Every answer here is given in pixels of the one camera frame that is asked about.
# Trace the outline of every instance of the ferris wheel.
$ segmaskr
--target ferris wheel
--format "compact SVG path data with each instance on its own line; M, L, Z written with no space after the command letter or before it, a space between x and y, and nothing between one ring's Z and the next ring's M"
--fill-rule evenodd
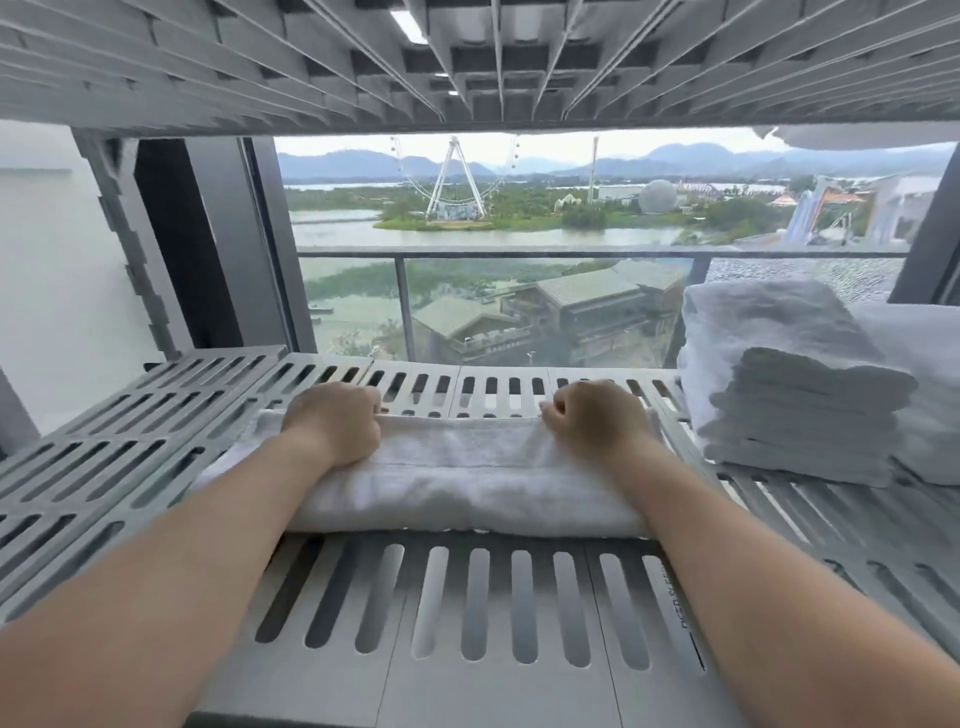
M507 154L503 165L500 167L499 176L493 180L493 182L484 187L484 189L480 190L476 188L475 184L473 183L472 175L469 173L469 169L467 167L467 160L463 157L463 151L460 150L459 142L456 142L455 137L452 138L451 145L455 142L456 149L460 150L459 156L464 165L464 170L467 172L469 191L464 198L447 198L443 196L445 167L441 171L441 176L437 179L437 185L435 185L433 190L430 190L420 184L420 182L418 182L417 179L407 171L404 164L405 157L400 146L400 138L398 136L392 136L390 141L391 150L394 153L394 157L396 157L396 164L399 167L400 174L403 175L404 180L406 180L411 187L417 190L420 195L431 201L431 206L435 205L436 203L444 203L447 206L466 206L479 203L482 207L482 201L488 199L490 196L495 194L501 186L503 186L503 183L507 180L510 170L516 167L516 161L520 156L520 137L519 134L515 134L510 138L510 141L507 144Z

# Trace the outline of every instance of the cloud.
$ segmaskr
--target cloud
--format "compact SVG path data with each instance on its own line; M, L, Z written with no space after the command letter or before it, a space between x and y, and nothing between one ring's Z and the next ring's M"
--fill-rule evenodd
M782 151L788 149L780 139L758 137L747 127L728 129L631 129L599 132L598 156L634 158L643 157L664 144L695 144L712 142L732 152L754 150ZM511 135L507 133L458 134L467 159L484 164L499 165L507 161ZM571 165L589 162L594 132L528 133L519 140L519 154L523 157L545 157ZM400 137L400 149L405 157L427 157L434 161L446 153L448 133L405 134ZM293 155L322 155L342 149L369 149L384 154L393 153L393 140L385 134L355 136L279 136L276 148Z

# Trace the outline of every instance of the glass railing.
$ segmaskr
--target glass railing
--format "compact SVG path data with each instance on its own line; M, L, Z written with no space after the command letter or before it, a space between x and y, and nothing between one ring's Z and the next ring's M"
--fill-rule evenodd
M672 367L684 289L812 276L886 300L905 247L298 246L319 352L481 366Z

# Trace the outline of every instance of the spherical dome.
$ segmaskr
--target spherical dome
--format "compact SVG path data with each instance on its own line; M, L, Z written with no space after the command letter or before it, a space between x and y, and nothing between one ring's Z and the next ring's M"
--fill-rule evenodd
M677 206L677 188L667 180L654 180L640 190L637 199L644 215L663 215Z

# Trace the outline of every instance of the fist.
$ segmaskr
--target fist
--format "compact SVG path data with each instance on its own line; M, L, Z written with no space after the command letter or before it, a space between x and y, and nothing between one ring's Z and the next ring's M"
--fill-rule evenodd
M380 446L380 393L342 381L304 390L290 402L281 431L325 449L333 465L369 457Z
M542 410L558 440L601 465L624 447L658 441L640 400L611 381L574 382Z

